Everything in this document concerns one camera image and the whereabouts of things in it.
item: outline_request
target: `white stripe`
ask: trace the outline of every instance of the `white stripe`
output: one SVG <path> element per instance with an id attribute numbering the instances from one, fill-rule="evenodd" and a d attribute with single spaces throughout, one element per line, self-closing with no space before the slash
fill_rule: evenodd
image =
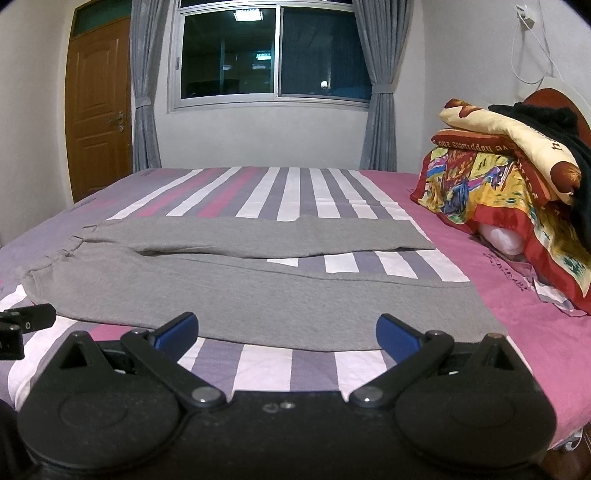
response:
<path id="1" fill-rule="evenodd" d="M 258 218 L 262 207 L 267 201 L 271 187 L 275 183 L 275 178 L 279 173 L 278 167 L 271 167 L 265 173 L 265 176 L 259 182 L 259 185 L 252 191 L 246 203 L 242 206 L 240 211 L 236 214 L 237 217 L 243 218 Z"/>
<path id="2" fill-rule="evenodd" d="M 325 255 L 324 264 L 327 273 L 354 272 L 359 273 L 359 267 L 352 253 Z"/>
<path id="3" fill-rule="evenodd" d="M 187 350 L 184 355 L 180 358 L 177 362 L 181 367 L 186 368 L 187 370 L 191 371 L 193 365 L 195 364 L 195 360 L 197 359 L 197 355 L 199 355 L 199 351 L 203 346 L 203 342 L 205 338 L 197 338 L 197 341 L 192 344 L 192 346 Z"/>
<path id="4" fill-rule="evenodd" d="M 387 370 L 380 350 L 335 352 L 335 360 L 339 390 L 345 400 L 353 390 Z"/>
<path id="5" fill-rule="evenodd" d="M 418 278 L 413 268 L 397 252 L 376 252 L 385 272 L 398 277 Z"/>
<path id="6" fill-rule="evenodd" d="M 132 203 L 120 212 L 114 214 L 112 217 L 107 218 L 107 220 L 118 220 L 127 217 L 128 215 L 134 213 L 137 209 L 142 208 L 150 200 L 154 200 L 158 195 L 166 192 L 166 190 L 170 190 L 171 188 L 176 187 L 177 185 L 181 185 L 183 182 L 187 181 L 191 177 L 194 177 L 195 175 L 197 175 L 197 173 L 199 173 L 202 170 L 202 168 L 197 168 L 196 170 L 192 170 L 186 175 L 176 180 L 173 180 L 170 183 L 167 183 L 164 187 L 160 187 L 158 190 L 154 190 L 152 193 L 146 195 L 144 198 L 139 199 L 137 202 Z"/>
<path id="7" fill-rule="evenodd" d="M 529 363 L 525 359 L 523 353 L 521 352 L 521 350 L 519 349 L 519 347 L 517 346 L 517 344 L 513 341 L 513 338 L 511 338 L 509 335 L 507 335 L 506 338 L 507 338 L 507 342 L 509 342 L 509 344 L 513 347 L 513 350 L 515 350 L 515 353 L 517 353 L 517 355 L 519 355 L 519 358 L 521 358 L 521 361 L 527 367 L 527 370 L 529 370 L 530 373 L 533 375 L 534 374 L 534 371 L 531 369 Z"/>
<path id="8" fill-rule="evenodd" d="M 300 169 L 290 167 L 285 181 L 283 198 L 277 212 L 280 222 L 292 222 L 300 216 Z"/>
<path id="9" fill-rule="evenodd" d="M 380 189 L 374 182 L 369 178 L 361 175 L 356 170 L 349 170 L 351 175 L 355 177 L 363 187 L 384 207 L 386 211 L 394 219 L 406 219 L 410 220 L 415 228 L 419 231 L 422 236 L 427 240 L 430 238 L 427 236 L 423 229 L 419 227 L 418 223 L 412 218 L 398 203 L 393 201 L 382 189 Z M 429 265 L 437 272 L 439 277 L 444 281 L 470 281 L 462 271 L 443 253 L 438 249 L 435 250 L 418 250 L 417 253 L 421 255 Z"/>
<path id="10" fill-rule="evenodd" d="M 232 175 L 234 175 L 240 167 L 232 167 L 223 175 L 220 175 L 216 178 L 213 182 L 205 185 L 202 189 L 199 189 L 195 193 L 193 193 L 187 200 L 181 203 L 179 206 L 170 210 L 166 215 L 173 216 L 173 217 L 180 217 L 187 213 L 191 208 L 197 205 L 201 200 L 203 200 L 209 193 L 219 187 L 222 183 L 224 183 L 227 179 L 229 179 Z"/>
<path id="11" fill-rule="evenodd" d="M 14 362 L 8 373 L 8 393 L 17 410 L 29 394 L 31 378 L 35 375 L 39 362 L 53 343 L 75 323 L 75 320 L 58 316 L 51 328 L 35 332 L 25 344 L 25 358 Z"/>
<path id="12" fill-rule="evenodd" d="M 365 187 L 365 189 L 369 192 L 369 194 L 376 199 L 379 204 L 386 209 L 389 215 L 395 220 L 409 220 L 413 223 L 416 229 L 424 236 L 426 239 L 429 239 L 427 234 L 423 232 L 421 227 L 419 227 L 418 223 L 411 217 L 406 210 L 404 210 L 397 202 L 393 201 L 381 188 L 379 188 L 374 182 L 372 182 L 369 178 L 361 175 L 360 172 L 356 170 L 349 170 L 351 175 L 359 180 L 360 184 Z"/>
<path id="13" fill-rule="evenodd" d="M 9 295 L 6 295 L 2 300 L 0 300 L 0 312 L 11 308 L 18 302 L 23 301 L 25 298 L 27 298 L 25 289 L 22 287 L 22 285 L 18 285 L 15 291 Z"/>
<path id="14" fill-rule="evenodd" d="M 470 281 L 449 258 L 439 250 L 416 250 L 443 281 Z"/>
<path id="15" fill-rule="evenodd" d="M 282 265 L 289 265 L 290 267 L 297 267 L 299 263 L 298 258 L 267 258 L 268 262 L 280 263 Z"/>
<path id="16" fill-rule="evenodd" d="M 292 352 L 289 348 L 245 345 L 233 389 L 289 391 Z"/>
<path id="17" fill-rule="evenodd" d="M 345 198 L 349 201 L 355 213 L 359 218 L 377 218 L 378 216 L 375 212 L 371 209 L 368 203 L 363 200 L 361 195 L 353 186 L 351 185 L 350 181 L 343 175 L 343 173 L 336 169 L 336 168 L 329 168 L 329 172 L 332 173 L 332 176 L 335 178 L 336 183 L 339 184 L 339 188 Z"/>
<path id="18" fill-rule="evenodd" d="M 320 218 L 340 218 L 339 209 L 336 207 L 335 200 L 330 194 L 326 180 L 319 168 L 310 169 L 312 179 L 312 188 L 314 189 L 314 198 L 316 200 L 316 209 Z"/>

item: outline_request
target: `wooden door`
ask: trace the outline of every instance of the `wooden door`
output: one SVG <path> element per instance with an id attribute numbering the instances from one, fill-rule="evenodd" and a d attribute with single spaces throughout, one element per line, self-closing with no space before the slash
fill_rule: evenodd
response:
<path id="1" fill-rule="evenodd" d="M 66 146 L 74 201 L 129 175 L 129 17 L 70 40 Z"/>

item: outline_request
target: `window frame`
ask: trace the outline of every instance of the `window frame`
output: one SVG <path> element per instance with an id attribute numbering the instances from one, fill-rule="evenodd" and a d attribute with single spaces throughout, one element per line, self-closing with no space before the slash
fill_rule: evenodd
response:
<path id="1" fill-rule="evenodd" d="M 209 4 L 180 7 L 181 0 L 174 1 L 171 48 L 168 65 L 168 111 L 185 110 L 191 107 L 211 108 L 231 105 L 314 105 L 367 110 L 369 100 L 332 97 L 324 95 L 280 95 L 281 85 L 281 42 L 283 33 L 283 9 L 289 7 L 318 8 L 353 12 L 352 5 L 327 0 L 233 0 Z M 181 98 L 181 73 L 183 71 L 183 36 L 186 17 L 236 10 L 242 8 L 275 8 L 275 39 L 273 66 L 273 93 L 239 93 L 212 95 L 195 98 Z"/>

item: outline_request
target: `wall outlet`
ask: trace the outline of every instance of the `wall outlet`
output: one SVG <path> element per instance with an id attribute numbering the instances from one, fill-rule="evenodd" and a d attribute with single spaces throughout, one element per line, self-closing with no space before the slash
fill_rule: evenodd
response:
<path id="1" fill-rule="evenodd" d="M 530 28 L 534 27 L 535 24 L 535 16 L 532 12 L 531 8 L 527 5 L 516 5 L 515 10 L 517 12 L 517 17 L 523 20 L 523 22 Z"/>

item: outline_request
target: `door handle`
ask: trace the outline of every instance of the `door handle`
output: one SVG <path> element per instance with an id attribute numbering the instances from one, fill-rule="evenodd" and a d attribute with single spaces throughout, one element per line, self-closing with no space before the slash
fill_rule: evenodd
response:
<path id="1" fill-rule="evenodd" d="M 122 111 L 119 111 L 115 118 L 111 118 L 107 120 L 109 125 L 117 125 L 119 127 L 119 131 L 122 132 L 125 129 L 124 125 L 125 115 Z"/>

